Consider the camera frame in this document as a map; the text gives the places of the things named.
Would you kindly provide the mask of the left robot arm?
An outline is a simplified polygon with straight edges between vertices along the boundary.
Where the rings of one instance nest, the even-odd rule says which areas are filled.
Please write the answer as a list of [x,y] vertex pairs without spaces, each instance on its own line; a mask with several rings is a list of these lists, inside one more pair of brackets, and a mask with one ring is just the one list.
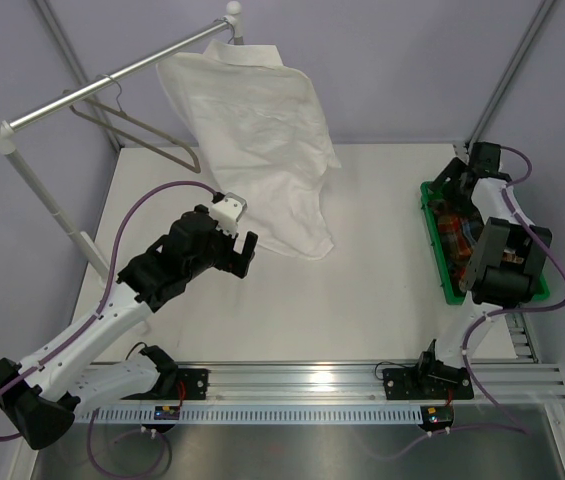
[[158,346],[114,365],[87,368],[206,270],[244,278],[258,240],[249,232],[242,250],[234,249],[246,209],[245,200],[226,194],[184,213],[119,272],[92,313],[20,361],[0,360],[0,409],[32,449],[52,445],[77,418],[117,400],[176,395],[178,366]]

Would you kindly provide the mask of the plaid flannel shirt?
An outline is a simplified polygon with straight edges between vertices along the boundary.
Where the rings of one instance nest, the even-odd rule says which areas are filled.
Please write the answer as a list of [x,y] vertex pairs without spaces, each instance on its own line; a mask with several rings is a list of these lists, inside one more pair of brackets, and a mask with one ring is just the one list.
[[452,290],[455,294],[464,294],[462,282],[484,227],[482,217],[475,206],[471,206],[464,213],[454,209],[446,200],[434,200],[430,206]]

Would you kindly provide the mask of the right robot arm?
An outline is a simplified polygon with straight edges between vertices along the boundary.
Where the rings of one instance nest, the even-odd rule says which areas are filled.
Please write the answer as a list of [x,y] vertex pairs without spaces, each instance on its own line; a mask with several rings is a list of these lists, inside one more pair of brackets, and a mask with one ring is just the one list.
[[453,324],[421,354],[413,375],[423,398],[470,399],[469,362],[493,323],[531,302],[542,287],[552,233],[519,206],[516,180],[502,169],[503,145],[478,142],[421,186],[446,299],[461,297]]

